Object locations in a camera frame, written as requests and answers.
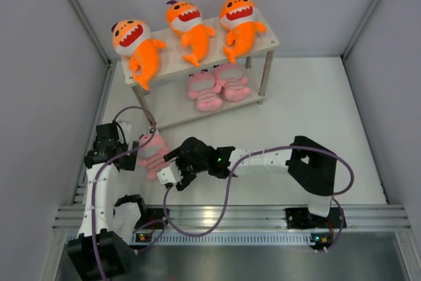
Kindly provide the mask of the pink striped plush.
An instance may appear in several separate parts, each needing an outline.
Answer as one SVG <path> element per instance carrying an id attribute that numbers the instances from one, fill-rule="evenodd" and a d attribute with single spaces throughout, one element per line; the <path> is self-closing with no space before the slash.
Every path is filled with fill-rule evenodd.
<path id="1" fill-rule="evenodd" d="M 221 108 L 221 85 L 216 83 L 216 77 L 207 69 L 190 74 L 187 81 L 189 98 L 195 100 L 198 111 L 213 112 Z"/>
<path id="2" fill-rule="evenodd" d="M 247 86 L 248 77 L 237 64 L 226 63 L 214 70 L 216 83 L 222 87 L 224 97 L 228 101 L 241 101 L 251 92 Z"/>
<path id="3" fill-rule="evenodd" d="M 158 130 L 154 135 L 152 130 L 148 134 L 142 134 L 139 144 L 144 147 L 138 151 L 137 166 L 145 170 L 147 179 L 155 180 L 157 172 L 169 165 L 164 159 L 169 153 L 169 148 Z"/>

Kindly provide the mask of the orange shark plush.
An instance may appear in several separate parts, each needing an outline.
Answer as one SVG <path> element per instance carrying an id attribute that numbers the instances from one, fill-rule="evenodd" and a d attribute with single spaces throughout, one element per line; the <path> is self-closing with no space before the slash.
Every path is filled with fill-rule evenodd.
<path id="1" fill-rule="evenodd" d="M 258 33 L 267 31 L 266 24 L 257 20 L 256 11 L 253 0 L 226 0 L 221 8 L 219 22 L 227 31 L 223 51 L 232 64 L 254 48 Z"/>
<path id="2" fill-rule="evenodd" d="M 150 27 L 141 20 L 121 20 L 111 27 L 112 46 L 120 57 L 128 59 L 133 80 L 144 90 L 161 69 L 160 49 L 165 42 L 152 38 Z"/>
<path id="3" fill-rule="evenodd" d="M 201 11 L 187 1 L 169 0 L 166 11 L 166 22 L 169 28 L 180 38 L 184 47 L 191 47 L 191 53 L 183 55 L 183 59 L 193 66 L 208 55 L 210 37 L 216 35 L 214 28 L 205 25 Z"/>

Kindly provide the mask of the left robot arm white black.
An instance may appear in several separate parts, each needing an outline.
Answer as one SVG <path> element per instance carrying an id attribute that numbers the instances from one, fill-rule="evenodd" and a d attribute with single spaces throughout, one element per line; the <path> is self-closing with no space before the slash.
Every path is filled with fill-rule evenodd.
<path id="1" fill-rule="evenodd" d="M 129 139 L 132 125 L 113 121 L 96 127 L 84 157 L 87 187 L 82 224 L 67 253 L 82 280 L 110 280 L 131 271 L 129 242 L 134 228 L 145 226 L 149 213 L 139 194 L 124 188 L 126 173 L 136 168 L 138 142 Z"/>

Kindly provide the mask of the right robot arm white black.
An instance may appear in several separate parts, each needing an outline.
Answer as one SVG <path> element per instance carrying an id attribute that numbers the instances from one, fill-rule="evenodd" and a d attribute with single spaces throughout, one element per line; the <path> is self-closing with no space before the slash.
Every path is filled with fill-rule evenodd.
<path id="1" fill-rule="evenodd" d="M 213 148 L 195 137 L 164 155 L 168 166 L 157 172 L 166 188 L 184 190 L 201 172 L 218 179 L 234 176 L 292 177 L 310 196 L 307 218 L 323 226 L 331 218 L 331 198 L 338 158 L 335 153 L 305 136 L 287 146 L 251 151 L 234 146 Z"/>

